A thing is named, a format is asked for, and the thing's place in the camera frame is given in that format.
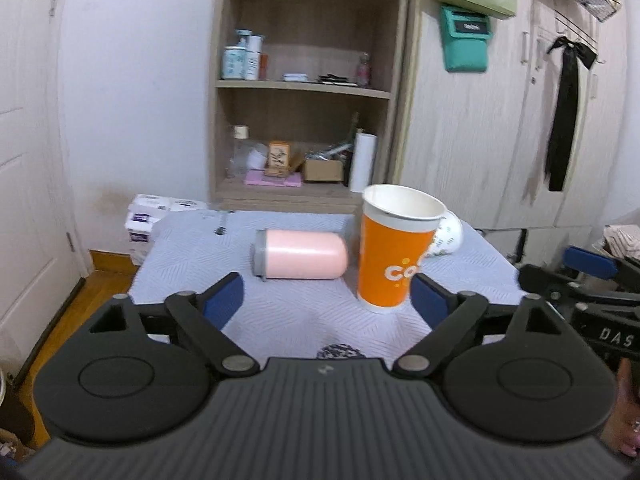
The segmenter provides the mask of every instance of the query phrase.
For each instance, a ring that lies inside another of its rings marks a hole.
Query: wooden shelf
[[[357,95],[373,97],[375,99],[391,99],[389,92],[358,88],[357,86],[323,85],[322,83],[296,83],[288,81],[244,81],[219,79],[218,88],[263,88],[271,90],[306,90],[311,92],[326,92],[329,94]]]
[[[286,212],[353,213],[362,202],[360,193],[342,183],[303,183],[302,187],[246,186],[239,178],[225,179],[216,190],[226,209]]]

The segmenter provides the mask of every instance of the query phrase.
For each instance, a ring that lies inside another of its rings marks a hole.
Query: black bow
[[[562,191],[566,172],[569,167],[571,148],[574,144],[575,122],[578,115],[578,59],[590,70],[597,55],[583,43],[574,43],[561,36],[546,51],[564,46],[562,53],[562,72],[558,87],[558,102],[554,125],[551,127],[549,144],[546,147],[545,177],[548,179],[549,191]]]

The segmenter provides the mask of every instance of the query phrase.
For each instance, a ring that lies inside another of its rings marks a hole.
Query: human hand
[[[618,367],[618,393],[601,440],[612,450],[635,458],[640,447],[640,404],[631,378],[631,362],[622,359]]]

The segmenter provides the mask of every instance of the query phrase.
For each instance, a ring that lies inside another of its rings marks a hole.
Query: pink bottle
[[[347,246],[335,233],[259,230],[254,275],[292,280],[334,280],[347,270]]]

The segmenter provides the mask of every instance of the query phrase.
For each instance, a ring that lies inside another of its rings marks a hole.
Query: trash bin
[[[2,368],[0,368],[0,428],[15,433],[15,436],[26,446],[31,441],[35,430],[33,416],[18,399]]]

